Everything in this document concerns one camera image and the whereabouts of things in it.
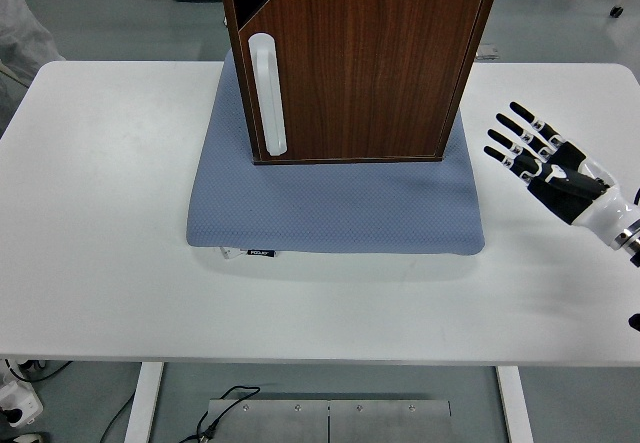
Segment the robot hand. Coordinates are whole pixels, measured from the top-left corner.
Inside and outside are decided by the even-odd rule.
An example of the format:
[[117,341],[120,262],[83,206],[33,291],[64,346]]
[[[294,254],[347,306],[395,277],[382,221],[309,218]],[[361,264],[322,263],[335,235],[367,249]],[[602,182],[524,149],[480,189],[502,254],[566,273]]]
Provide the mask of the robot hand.
[[490,146],[484,152],[515,174],[564,223],[590,230],[608,247],[628,252],[638,265],[638,203],[627,201],[616,179],[549,123],[517,102],[509,107],[529,127],[498,113],[496,120],[520,141],[490,129],[489,137],[509,153]]

